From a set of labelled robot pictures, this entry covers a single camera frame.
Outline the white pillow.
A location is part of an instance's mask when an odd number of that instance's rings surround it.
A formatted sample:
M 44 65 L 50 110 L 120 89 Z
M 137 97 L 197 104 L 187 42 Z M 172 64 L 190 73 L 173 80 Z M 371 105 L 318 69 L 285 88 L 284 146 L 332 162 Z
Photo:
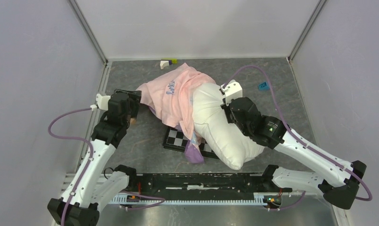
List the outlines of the white pillow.
M 220 86 L 204 83 L 193 93 L 194 131 L 204 138 L 216 156 L 229 168 L 240 170 L 243 164 L 263 153 L 264 147 L 244 136 L 228 123 Z

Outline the pink printed pillowcase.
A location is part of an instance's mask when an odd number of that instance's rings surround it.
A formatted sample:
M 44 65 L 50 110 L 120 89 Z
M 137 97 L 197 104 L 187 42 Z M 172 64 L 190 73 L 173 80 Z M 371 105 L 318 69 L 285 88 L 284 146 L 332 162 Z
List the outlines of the pink printed pillowcase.
M 163 124 L 179 128 L 188 139 L 185 157 L 191 163 L 203 163 L 200 138 L 194 130 L 193 94 L 204 83 L 216 82 L 207 74 L 184 63 L 177 69 L 141 84 L 140 103 L 148 106 Z

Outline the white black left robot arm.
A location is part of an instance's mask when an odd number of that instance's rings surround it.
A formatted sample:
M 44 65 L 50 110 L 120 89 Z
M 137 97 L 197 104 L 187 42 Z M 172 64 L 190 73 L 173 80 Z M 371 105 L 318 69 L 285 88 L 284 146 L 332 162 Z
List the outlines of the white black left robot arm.
M 88 145 L 85 157 L 72 182 L 59 198 L 52 198 L 48 211 L 60 226 L 95 226 L 105 206 L 121 190 L 132 192 L 137 178 L 118 169 L 100 186 L 99 177 L 106 163 L 137 118 L 142 92 L 117 89 L 110 96 L 97 94 L 95 104 L 87 111 L 102 110 L 90 140 L 56 135 L 49 125 L 48 133 L 63 140 L 79 140 Z

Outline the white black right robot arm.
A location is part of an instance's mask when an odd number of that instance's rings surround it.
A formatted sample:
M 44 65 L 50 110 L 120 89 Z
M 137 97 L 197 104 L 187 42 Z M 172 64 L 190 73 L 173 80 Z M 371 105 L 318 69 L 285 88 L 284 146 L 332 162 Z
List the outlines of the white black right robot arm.
M 285 188 L 312 192 L 344 210 L 359 200 L 357 193 L 367 168 L 365 163 L 349 162 L 329 154 L 282 120 L 262 115 L 248 97 L 233 99 L 230 103 L 224 100 L 221 108 L 228 123 L 235 124 L 252 142 L 290 156 L 312 170 L 295 171 L 269 165 L 261 180 L 265 191 Z

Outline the small blue block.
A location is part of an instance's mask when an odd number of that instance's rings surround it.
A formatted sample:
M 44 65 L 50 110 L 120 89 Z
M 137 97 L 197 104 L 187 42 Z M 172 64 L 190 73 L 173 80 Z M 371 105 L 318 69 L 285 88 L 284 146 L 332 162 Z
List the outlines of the small blue block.
M 259 89 L 260 91 L 267 91 L 267 90 L 270 89 L 270 86 L 269 86 L 269 84 L 265 81 L 265 82 L 262 82 L 262 83 L 260 83 L 260 84 L 258 85 L 258 89 Z

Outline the white yellow purple toy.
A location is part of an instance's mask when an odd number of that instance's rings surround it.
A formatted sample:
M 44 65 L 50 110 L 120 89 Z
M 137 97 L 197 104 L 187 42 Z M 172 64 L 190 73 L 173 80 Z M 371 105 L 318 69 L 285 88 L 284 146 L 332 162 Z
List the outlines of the white yellow purple toy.
M 160 60 L 160 69 L 163 70 L 164 68 L 166 68 L 170 65 L 174 65 L 174 64 L 177 64 L 177 59 L 173 59 L 173 58 L 161 59 Z

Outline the black white chessboard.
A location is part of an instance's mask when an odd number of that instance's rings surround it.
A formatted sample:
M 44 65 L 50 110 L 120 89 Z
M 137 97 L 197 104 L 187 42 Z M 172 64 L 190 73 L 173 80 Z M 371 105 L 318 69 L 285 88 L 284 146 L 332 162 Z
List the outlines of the black white chessboard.
M 167 127 L 165 138 L 162 143 L 163 148 L 184 152 L 187 143 L 188 139 L 184 136 L 182 131 L 179 131 L 172 127 Z M 204 138 L 201 139 L 199 148 L 203 157 L 218 159 L 217 155 L 214 153 Z

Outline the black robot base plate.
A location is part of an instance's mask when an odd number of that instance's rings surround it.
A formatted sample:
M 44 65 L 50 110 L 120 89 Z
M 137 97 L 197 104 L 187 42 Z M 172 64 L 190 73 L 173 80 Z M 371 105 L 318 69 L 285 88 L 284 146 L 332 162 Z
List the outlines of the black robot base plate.
M 250 201 L 254 193 L 292 192 L 260 173 L 144 173 L 126 190 L 167 201 Z

